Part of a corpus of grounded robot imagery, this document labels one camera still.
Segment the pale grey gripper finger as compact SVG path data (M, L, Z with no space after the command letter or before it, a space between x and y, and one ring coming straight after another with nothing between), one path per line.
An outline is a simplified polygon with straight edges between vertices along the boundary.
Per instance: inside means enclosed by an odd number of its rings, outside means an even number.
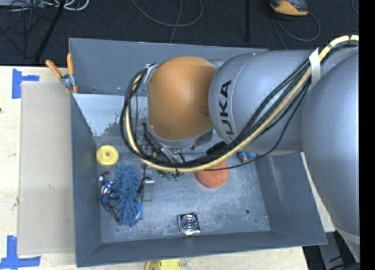
M143 180L143 189L141 193L142 201L151 201L154 193L155 181L151 178L145 178Z

